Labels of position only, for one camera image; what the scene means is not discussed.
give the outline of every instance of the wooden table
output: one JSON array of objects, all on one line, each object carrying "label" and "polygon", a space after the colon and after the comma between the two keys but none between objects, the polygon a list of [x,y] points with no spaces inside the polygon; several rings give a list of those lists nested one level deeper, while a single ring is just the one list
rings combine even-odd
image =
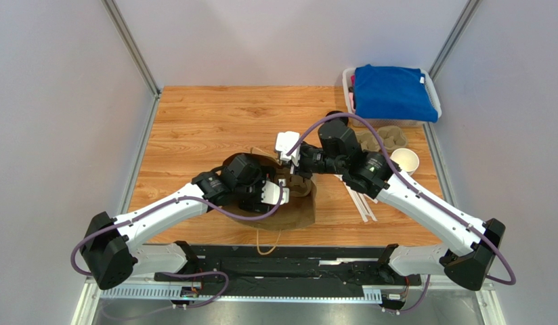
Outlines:
[{"label": "wooden table", "polygon": [[[249,152],[253,146],[272,152],[278,132],[303,133],[331,110],[346,111],[340,87],[166,87],[129,210],[172,194],[231,154]],[[441,195],[423,128],[404,131],[408,148],[421,162],[413,178]],[[320,145],[316,132],[306,141]],[[315,224],[283,232],[279,245],[439,243],[431,232],[386,204],[370,203],[378,221],[364,223],[347,190],[332,175],[318,175],[317,187]],[[211,211],[181,222],[151,242],[254,244],[255,234],[255,229]],[[273,244],[276,238],[276,232],[260,232],[261,244]]]}]

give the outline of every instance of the white plastic basket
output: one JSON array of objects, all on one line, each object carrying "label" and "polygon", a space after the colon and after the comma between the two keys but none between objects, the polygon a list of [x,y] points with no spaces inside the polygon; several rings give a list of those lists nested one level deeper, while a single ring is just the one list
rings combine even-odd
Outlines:
[{"label": "white plastic basket", "polygon": [[[439,104],[439,98],[437,92],[435,91],[435,85],[433,85],[433,80],[427,73],[427,71],[421,69],[421,72],[425,75],[425,90],[431,105],[437,111],[437,118],[442,116],[442,107]],[[355,68],[348,68],[343,71],[343,94],[345,95],[345,104],[347,105],[347,111],[349,113],[355,114],[355,109],[351,107],[351,102],[349,101],[349,86],[351,85],[351,76],[355,74]],[[379,119],[379,118],[366,118],[369,124],[374,127],[384,127],[386,125],[397,125],[398,127],[418,127],[423,125],[423,121],[414,120],[389,120],[389,119]],[[351,124],[356,127],[363,127],[363,124],[357,120],[351,120]]]}]

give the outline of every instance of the wall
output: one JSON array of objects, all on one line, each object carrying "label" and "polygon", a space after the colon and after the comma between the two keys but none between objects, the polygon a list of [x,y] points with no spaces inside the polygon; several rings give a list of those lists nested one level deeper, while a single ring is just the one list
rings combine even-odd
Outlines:
[{"label": "wall", "polygon": [[69,256],[117,212],[150,92],[100,1],[0,1],[0,324],[69,324]]},{"label": "wall", "polygon": [[458,203],[507,226],[507,324],[558,324],[558,1],[483,1],[435,84]]},{"label": "wall", "polygon": [[367,63],[429,69],[465,0],[117,0],[164,85],[334,85]]}]

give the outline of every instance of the blue towel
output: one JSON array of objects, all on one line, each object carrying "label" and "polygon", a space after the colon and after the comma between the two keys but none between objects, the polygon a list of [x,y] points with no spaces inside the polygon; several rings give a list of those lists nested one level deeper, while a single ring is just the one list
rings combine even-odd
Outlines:
[{"label": "blue towel", "polygon": [[419,69],[366,65],[355,70],[353,99],[363,118],[437,122]]}]

